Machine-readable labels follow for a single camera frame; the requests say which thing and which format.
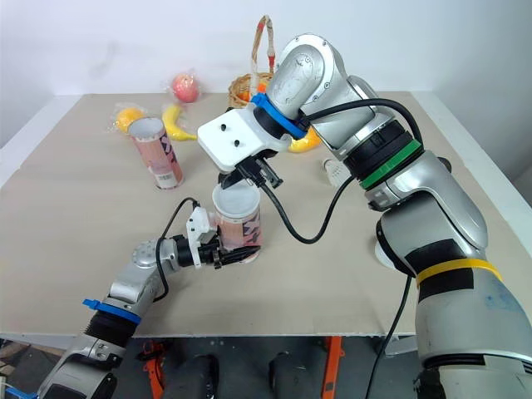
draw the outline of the pink can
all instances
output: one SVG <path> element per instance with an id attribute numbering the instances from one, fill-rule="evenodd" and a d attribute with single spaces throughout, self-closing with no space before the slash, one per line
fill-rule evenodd
<path id="1" fill-rule="evenodd" d="M 157 187 L 169 190 L 183 183 L 183 171 L 161 119 L 140 118 L 130 124 L 127 132 L 155 177 Z"/>
<path id="2" fill-rule="evenodd" d="M 242 180 L 222 190 L 214 187 L 213 202 L 222 245 L 232 250 L 244 246 L 262 245 L 260 229 L 260 192 Z"/>

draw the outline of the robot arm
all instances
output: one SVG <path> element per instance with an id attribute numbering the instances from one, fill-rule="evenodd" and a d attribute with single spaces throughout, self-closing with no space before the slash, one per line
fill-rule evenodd
<path id="1" fill-rule="evenodd" d="M 378 105 L 382 101 L 349 106 L 377 95 L 347 76 L 326 40 L 296 37 L 280 61 L 265 95 L 198 130 L 198 142 L 226 174 L 222 186 L 241 179 L 262 188 L 267 181 L 280 185 L 265 159 L 302 137 L 310 122 L 360 181 L 370 208 L 383 213 L 379 252 L 416 278 L 425 370 L 419 397 L 531 397 L 532 328 L 486 261 L 487 228 L 475 204 L 443 163 Z M 347 106 L 330 111 L 339 105 Z"/>
<path id="2" fill-rule="evenodd" d="M 219 268 L 254 254 L 259 247 L 224 251 L 205 209 L 196 207 L 182 235 L 160 244 L 160 264 L 167 276 L 181 268 L 213 264 Z M 133 336 L 162 286 L 157 268 L 157 240 L 140 244 L 101 301 L 85 300 L 96 310 L 38 390 L 41 399 L 109 399 L 116 388 L 111 370 L 120 366 Z"/>

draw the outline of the green ring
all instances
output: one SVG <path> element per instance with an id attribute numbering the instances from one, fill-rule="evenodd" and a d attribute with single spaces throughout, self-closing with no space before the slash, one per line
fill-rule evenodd
<path id="1" fill-rule="evenodd" d="M 386 161 L 378 169 L 375 169 L 366 179 L 360 182 L 360 186 L 363 189 L 371 187 L 376 182 L 378 182 L 382 177 L 390 173 L 392 170 L 396 169 L 399 164 L 401 164 L 406 158 L 414 153 L 421 143 L 416 140 L 412 140 L 410 143 L 405 145 L 398 153 L 396 153 L 392 158 Z"/>

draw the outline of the beige tabletop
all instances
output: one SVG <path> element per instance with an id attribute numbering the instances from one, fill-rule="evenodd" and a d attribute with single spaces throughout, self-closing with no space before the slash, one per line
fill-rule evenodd
<path id="1" fill-rule="evenodd" d="M 490 199 L 414 98 L 383 93 L 416 117 L 426 147 L 453 164 L 490 231 L 488 255 L 532 314 L 532 259 Z M 3 186 L 0 202 L 0 332 L 72 335 L 92 312 L 84 298 L 103 298 L 133 248 L 157 237 L 176 203 L 188 195 L 212 209 L 217 170 L 196 142 L 177 142 L 185 172 L 176 190 L 156 189 L 132 142 L 109 131 L 116 103 L 159 113 L 162 94 L 86 95 L 62 118 Z M 206 95 L 187 107 L 190 131 L 224 112 L 226 96 Z M 321 170 L 323 147 L 279 154 L 270 164 L 284 179 L 277 195 L 298 231 L 314 235 L 334 195 Z M 184 232 L 184 212 L 173 232 Z M 169 277 L 170 294 L 144 317 L 137 333 L 152 336 L 375 335 L 390 326 L 405 276 L 375 259 L 379 213 L 352 185 L 327 233 L 314 245 L 293 239 L 267 197 L 261 200 L 264 247 L 256 261 Z M 416 289 L 398 333 L 414 333 Z"/>

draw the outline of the table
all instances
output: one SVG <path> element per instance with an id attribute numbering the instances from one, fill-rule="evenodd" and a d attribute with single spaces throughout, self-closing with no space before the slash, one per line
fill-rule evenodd
<path id="1" fill-rule="evenodd" d="M 409 108 L 426 148 L 451 161 L 453 175 L 485 216 L 490 261 L 532 314 L 530 207 L 431 93 L 382 95 Z M 156 189 L 131 141 L 108 130 L 120 102 L 160 113 L 168 97 L 61 97 L 2 149 L 3 337 L 49 345 L 52 340 L 52 346 L 64 346 L 59 343 L 62 337 L 76 335 L 92 315 L 81 301 L 107 294 L 134 247 L 160 234 L 176 203 L 193 195 L 213 209 L 211 191 L 218 172 L 197 143 L 175 143 L 185 173 L 183 185 Z M 225 95 L 203 96 L 187 109 L 188 129 L 194 131 L 225 107 Z M 321 147 L 305 154 L 280 154 L 270 162 L 284 179 L 277 195 L 306 236 L 318 230 L 334 195 L 321 170 L 326 157 L 330 155 Z M 386 333 L 405 277 L 375 259 L 374 229 L 380 215 L 368 210 L 362 189 L 352 185 L 346 190 L 327 233 L 315 245 L 293 239 L 265 195 L 261 212 L 264 247 L 257 260 L 221 270 L 190 268 L 170 276 L 169 296 L 154 304 L 137 336 Z M 185 231 L 185 219 L 183 213 L 174 232 Z M 415 303 L 413 287 L 398 334 L 415 332 Z"/>

